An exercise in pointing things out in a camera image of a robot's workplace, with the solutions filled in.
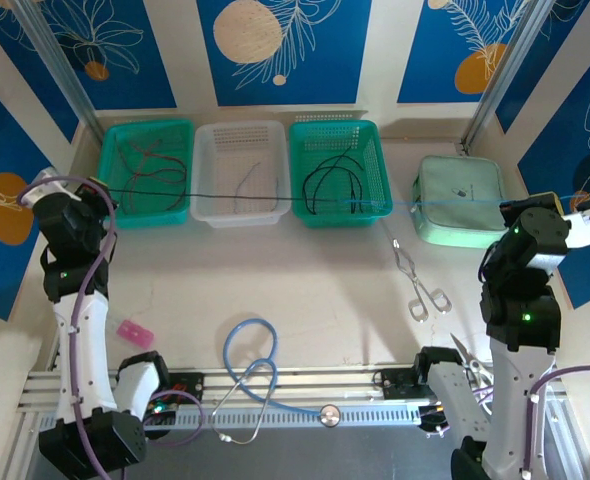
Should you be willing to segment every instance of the white table surface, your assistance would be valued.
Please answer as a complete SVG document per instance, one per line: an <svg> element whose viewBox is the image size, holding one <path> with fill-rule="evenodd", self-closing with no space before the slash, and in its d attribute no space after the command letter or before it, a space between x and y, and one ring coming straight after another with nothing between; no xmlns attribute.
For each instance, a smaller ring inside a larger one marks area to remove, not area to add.
<svg viewBox="0 0 590 480"><path fill-rule="evenodd" d="M455 154L452 144L384 144L396 200L410 199L420 160ZM120 232L110 270L110 318L155 334L170 367L223 366L222 345L239 321L269 320L279 335L279 366L412 362L425 345L453 346L454 332L490 358L479 312L482 250L437 247L415 234L406 206L386 219L429 290L443 288L453 310L424 324L412 319L411 282L399 272L383 227L312 230L289 213L274 226L183 226ZM268 353L269 335L249 327L231 349L235 365ZM133 353L108 334L109 364Z"/></svg>

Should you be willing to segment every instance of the scissors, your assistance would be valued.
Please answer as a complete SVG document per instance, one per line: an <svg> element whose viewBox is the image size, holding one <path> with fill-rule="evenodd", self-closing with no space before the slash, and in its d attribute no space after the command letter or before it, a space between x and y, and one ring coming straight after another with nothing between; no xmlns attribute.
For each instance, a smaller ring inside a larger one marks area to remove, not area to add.
<svg viewBox="0 0 590 480"><path fill-rule="evenodd" d="M464 359L464 362L468 365L471 373L475 377L475 382L478 387L490 387L493 385L495 377L493 374L480 362L476 356L469 352L464 344L451 333L451 338L459 350L460 355Z"/></svg>
<svg viewBox="0 0 590 480"><path fill-rule="evenodd" d="M453 304L446 296L446 293L444 293L444 290L438 288L437 290L429 292L426 289L424 284L420 281L419 277L415 273L415 262L411 256L400 246L397 238L393 237L393 234L388 229L388 226L386 226L386 223L382 222L382 224L384 225L386 235L393 246L393 253L395 253L395 262L397 263L397 268L399 268L399 270L413 283L413 288L415 289L415 294L417 295L415 300L411 300L408 303L408 310L411 312L411 316L420 323L428 320L428 308L422 299L422 292L424 292L424 294L428 297L428 300L433 304L439 313L446 314L450 312L453 308ZM408 267L404 265L402 258L406 260Z"/></svg>

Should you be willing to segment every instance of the blue wire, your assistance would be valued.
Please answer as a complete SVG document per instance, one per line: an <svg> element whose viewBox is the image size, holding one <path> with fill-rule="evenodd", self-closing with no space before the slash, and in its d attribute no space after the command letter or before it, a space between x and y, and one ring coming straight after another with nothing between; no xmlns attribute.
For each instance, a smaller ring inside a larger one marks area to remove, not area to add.
<svg viewBox="0 0 590 480"><path fill-rule="evenodd" d="M263 325L264 327L266 327L268 329L268 331L271 332L271 335L273 336L273 346L271 347L271 352L268 354L268 357L255 360L246 369L246 372L250 373L260 363L268 364L271 366L271 368L273 368L275 366L274 358L275 358L275 354L277 353L277 331L275 330L275 327L273 327L273 325L271 325L267 320L264 320L263 318L249 318L248 320L244 320L243 322L239 323L235 328L233 328L233 330L231 330L231 332L228 334L228 337L226 337L226 341L224 342L224 351L223 351L224 366L226 367L228 374L231 376L231 378L233 379L234 382L238 382L239 377L233 371L233 367L231 367L231 362L228 359L228 350L231 346L231 342L233 341L233 338L235 338L235 335L237 335L240 332L240 330L242 330L244 327L247 327L248 325ZM273 369L273 378L271 379L271 384L270 384L269 388L274 389L276 384L277 384L277 367L275 367ZM264 401L266 400L265 398L262 398L259 395L256 395L255 393L251 392L248 389L248 387L246 385L244 385L243 383L240 383L239 388L242 389L242 391L244 393L246 393L246 395L248 395L249 397L251 397L253 400L255 400L257 402L264 403ZM283 410L287 410L287 411L293 412L293 413L301 413L304 415L319 416L319 411L317 411L317 410L307 410L305 408L291 407L289 405L284 405L283 403L279 403L274 400L269 400L268 404L271 407L281 408Z"/></svg>

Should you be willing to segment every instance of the metal tongs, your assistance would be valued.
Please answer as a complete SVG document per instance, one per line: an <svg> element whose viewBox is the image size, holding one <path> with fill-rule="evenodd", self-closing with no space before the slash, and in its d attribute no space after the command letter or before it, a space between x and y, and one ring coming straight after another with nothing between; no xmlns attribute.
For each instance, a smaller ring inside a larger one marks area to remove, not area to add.
<svg viewBox="0 0 590 480"><path fill-rule="evenodd" d="M386 223L382 222L382 224L384 225L386 236L388 237L393 246L393 253L395 254L395 262L397 263L397 268L399 268L400 272L406 275L409 278L409 280L413 283L413 288L415 289L415 294L417 295L417 298L415 300L411 300L410 302L408 302L408 310L410 311L411 316L420 323L428 320L428 308L426 307L426 303L424 303L424 300L422 298L422 292L424 292L424 294L428 297L428 300L433 304L433 307L435 307L435 309L439 313L446 314L450 312L453 308L453 304L446 296L446 293L444 293L444 290L438 288L436 290L433 290L432 292L429 292L426 289L424 284L417 276L417 273L415 273L415 262L413 261L411 256L408 254L406 250L404 250L400 246L399 242L397 241L397 238L393 236L391 231L388 229ZM404 265L402 257L408 263L408 267Z"/></svg>

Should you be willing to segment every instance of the orange circle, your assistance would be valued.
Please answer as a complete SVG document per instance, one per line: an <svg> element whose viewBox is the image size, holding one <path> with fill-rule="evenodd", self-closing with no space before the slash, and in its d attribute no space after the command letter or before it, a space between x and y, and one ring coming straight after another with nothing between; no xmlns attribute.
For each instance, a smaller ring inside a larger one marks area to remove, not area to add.
<svg viewBox="0 0 590 480"><path fill-rule="evenodd" d="M573 198L571 198L570 204L571 204L571 211L576 212L577 211L577 205L579 205L582 202L585 202L587 200L590 200L590 195L585 192L584 190L578 190L575 192L575 196Z"/></svg>
<svg viewBox="0 0 590 480"><path fill-rule="evenodd" d="M503 43L494 43L466 57L455 74L457 90L470 95L483 93L505 50Z"/></svg>
<svg viewBox="0 0 590 480"><path fill-rule="evenodd" d="M84 66L84 71L86 72L86 75L98 82L108 80L108 68L94 60L91 60Z"/></svg>
<svg viewBox="0 0 590 480"><path fill-rule="evenodd" d="M15 201L17 194L26 187L26 182L14 173L0 173L0 200ZM26 241L33 226L33 212L29 208L17 210L0 203L0 242L17 246Z"/></svg>

